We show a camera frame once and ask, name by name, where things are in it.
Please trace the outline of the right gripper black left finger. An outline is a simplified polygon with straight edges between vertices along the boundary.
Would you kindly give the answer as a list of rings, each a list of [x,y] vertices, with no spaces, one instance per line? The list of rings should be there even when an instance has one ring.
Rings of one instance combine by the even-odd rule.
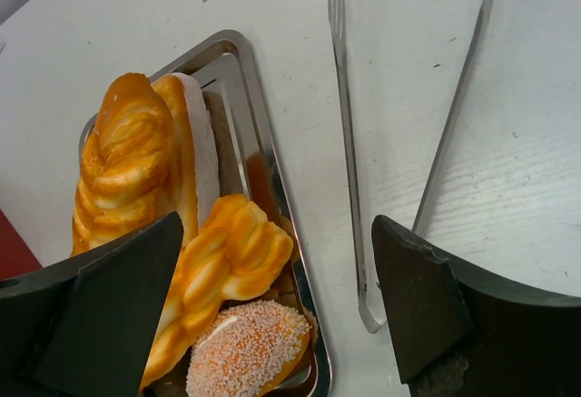
[[[182,237],[171,212],[21,276],[20,395],[137,395]]]

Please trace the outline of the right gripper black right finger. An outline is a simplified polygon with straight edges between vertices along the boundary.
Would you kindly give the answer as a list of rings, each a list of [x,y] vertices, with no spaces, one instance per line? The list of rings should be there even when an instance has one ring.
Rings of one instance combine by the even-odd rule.
[[[410,383],[473,333],[449,256],[385,215],[371,239],[379,288],[399,369]]]

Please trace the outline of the short twisted glazed bread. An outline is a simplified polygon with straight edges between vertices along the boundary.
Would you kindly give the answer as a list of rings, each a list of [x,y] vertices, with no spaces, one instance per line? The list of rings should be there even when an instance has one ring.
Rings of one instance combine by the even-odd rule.
[[[139,387],[162,378],[213,323],[223,302],[266,293],[294,242],[243,194],[219,198],[182,249]]]

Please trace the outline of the long twisted glazed bread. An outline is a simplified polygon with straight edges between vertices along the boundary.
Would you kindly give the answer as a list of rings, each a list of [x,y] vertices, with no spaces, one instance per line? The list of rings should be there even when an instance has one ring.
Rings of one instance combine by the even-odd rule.
[[[172,158],[172,116],[144,74],[118,77],[81,153],[72,255],[154,220]]]

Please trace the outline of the white toasted oval loaf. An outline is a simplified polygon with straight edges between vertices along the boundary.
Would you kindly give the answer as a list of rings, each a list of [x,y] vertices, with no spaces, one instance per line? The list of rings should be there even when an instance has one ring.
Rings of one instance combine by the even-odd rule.
[[[197,235],[220,197],[219,163],[212,118],[198,82],[181,73],[152,83],[173,119],[169,173],[158,200],[158,214],[177,212],[182,220],[182,245]]]

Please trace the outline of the steel serving tongs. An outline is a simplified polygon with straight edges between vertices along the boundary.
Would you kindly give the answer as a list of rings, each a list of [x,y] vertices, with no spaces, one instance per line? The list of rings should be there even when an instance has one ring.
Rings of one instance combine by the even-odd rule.
[[[453,127],[466,97],[471,77],[477,66],[477,55],[482,49],[485,32],[487,31],[494,0],[482,0],[478,10],[473,34],[469,43],[466,58],[455,89],[453,100],[448,110],[446,122],[443,126],[438,147],[432,164],[428,171],[428,177],[423,189],[418,209],[412,224],[412,232],[423,234],[425,232],[425,219],[428,208],[432,205],[432,194],[440,179],[440,171],[443,168],[445,153],[448,150],[449,140],[453,133]],[[340,116],[343,132],[344,151],[350,197],[351,229],[353,236],[353,250],[355,255],[355,269],[357,279],[357,297],[359,317],[370,334],[375,334],[384,327],[386,320],[378,320],[368,306],[368,278],[365,263],[366,247],[364,243],[363,224],[361,219],[359,178],[357,169],[356,147],[354,141],[352,112],[350,103],[350,84],[348,75],[348,57],[346,42],[346,3],[345,0],[327,0],[330,34],[333,54],[336,65],[338,91],[340,99]]]

